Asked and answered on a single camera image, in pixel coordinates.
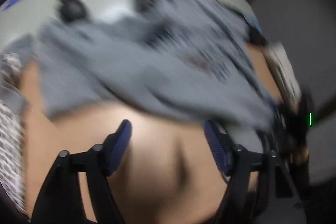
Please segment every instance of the table surface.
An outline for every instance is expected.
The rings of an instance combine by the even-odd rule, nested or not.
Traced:
[[[262,52],[248,51],[261,81],[280,100]],[[61,150],[78,153],[102,143],[123,119],[133,125],[130,146],[108,181],[126,223],[201,223],[212,217],[225,193],[223,181],[199,124],[178,123],[117,102],[82,107],[57,120],[43,114],[38,66],[32,62],[21,82],[29,101],[26,126],[26,209],[33,211],[39,189]],[[256,182],[251,176],[250,188]],[[95,220],[86,177],[80,173],[88,219]]]

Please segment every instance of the gray floor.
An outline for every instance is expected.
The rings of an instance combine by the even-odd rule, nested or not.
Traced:
[[[336,0],[253,0],[265,37],[281,41],[316,106],[336,93]],[[309,136],[312,183],[336,175],[336,116]]]

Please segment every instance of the tan tabletop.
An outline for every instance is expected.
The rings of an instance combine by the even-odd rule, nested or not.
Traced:
[[[263,54],[251,46],[249,53],[261,81],[280,99]],[[127,224],[197,224],[212,217],[217,210],[226,184],[199,124],[154,117],[117,102],[85,106],[52,123],[42,114],[36,63],[24,73],[21,91],[30,102],[25,115],[29,216],[58,153],[64,149],[78,153],[102,143],[123,119],[132,122],[132,139],[109,183]],[[80,181],[87,218],[95,220],[85,174],[80,173]]]

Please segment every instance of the blue gripper pad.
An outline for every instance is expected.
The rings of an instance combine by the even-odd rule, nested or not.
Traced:
[[[131,136],[132,124],[129,120],[123,120],[117,131],[108,135],[104,141],[103,147],[106,155],[108,176],[118,169]]]
[[[229,175],[232,168],[232,158],[230,157],[230,155],[228,155],[228,153],[231,152],[224,151],[221,143],[217,138],[214,128],[209,121],[206,121],[204,124],[204,134],[218,170],[223,172],[225,175]]]

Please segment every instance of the green led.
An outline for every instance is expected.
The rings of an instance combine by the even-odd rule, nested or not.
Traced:
[[[312,127],[314,125],[314,113],[309,113],[307,117],[307,125],[308,127]]]

